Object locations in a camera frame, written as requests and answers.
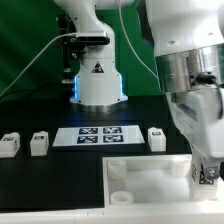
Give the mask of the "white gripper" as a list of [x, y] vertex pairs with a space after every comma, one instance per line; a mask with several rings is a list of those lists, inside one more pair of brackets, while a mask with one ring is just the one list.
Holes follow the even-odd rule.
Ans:
[[206, 180], [219, 178], [220, 163], [224, 162], [224, 116], [219, 119], [220, 103], [214, 86], [199, 86], [180, 95], [166, 94], [175, 126], [192, 146], [192, 150], [206, 160], [203, 170]]

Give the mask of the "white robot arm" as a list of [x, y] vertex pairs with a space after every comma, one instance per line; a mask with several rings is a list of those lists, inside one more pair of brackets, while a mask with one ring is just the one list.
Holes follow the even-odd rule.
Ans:
[[224, 160], [224, 0], [54, 0], [81, 45], [73, 101], [113, 106], [126, 99], [118, 60], [132, 53], [164, 92], [175, 126], [211, 181]]

